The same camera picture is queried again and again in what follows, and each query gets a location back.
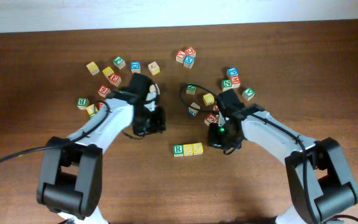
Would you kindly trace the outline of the yellow S letter block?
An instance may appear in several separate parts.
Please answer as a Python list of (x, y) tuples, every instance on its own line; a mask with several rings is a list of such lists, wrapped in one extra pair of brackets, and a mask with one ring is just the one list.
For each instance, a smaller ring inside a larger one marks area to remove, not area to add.
[(184, 144), (183, 145), (183, 154), (184, 154), (184, 156), (192, 156), (193, 155), (193, 145), (192, 144)]

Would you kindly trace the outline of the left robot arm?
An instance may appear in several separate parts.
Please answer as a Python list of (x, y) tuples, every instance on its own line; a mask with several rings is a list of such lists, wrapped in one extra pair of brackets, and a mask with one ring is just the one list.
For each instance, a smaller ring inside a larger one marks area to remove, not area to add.
[(127, 87), (114, 90), (99, 111), (67, 138), (52, 137), (42, 161), (36, 199), (65, 223), (106, 223), (98, 207), (102, 192), (103, 154), (128, 126), (131, 139), (162, 133), (165, 112), (155, 83), (134, 73)]

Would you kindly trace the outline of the green R letter block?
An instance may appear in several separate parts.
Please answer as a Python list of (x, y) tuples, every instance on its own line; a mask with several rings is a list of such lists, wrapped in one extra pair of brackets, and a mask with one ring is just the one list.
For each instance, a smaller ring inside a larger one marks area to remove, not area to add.
[(184, 156), (184, 150), (183, 150), (183, 145), (174, 145), (173, 146), (173, 155), (175, 157), (183, 157)]

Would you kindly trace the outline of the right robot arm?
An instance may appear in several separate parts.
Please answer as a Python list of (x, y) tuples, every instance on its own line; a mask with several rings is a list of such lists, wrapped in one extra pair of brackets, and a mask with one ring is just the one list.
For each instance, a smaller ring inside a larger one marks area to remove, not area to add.
[(358, 186), (336, 140), (304, 136), (261, 106), (245, 106), (234, 90), (215, 99), (219, 118), (209, 126), (209, 146), (230, 155), (247, 140), (285, 165), (292, 205), (266, 223), (340, 223), (343, 211), (358, 204)]

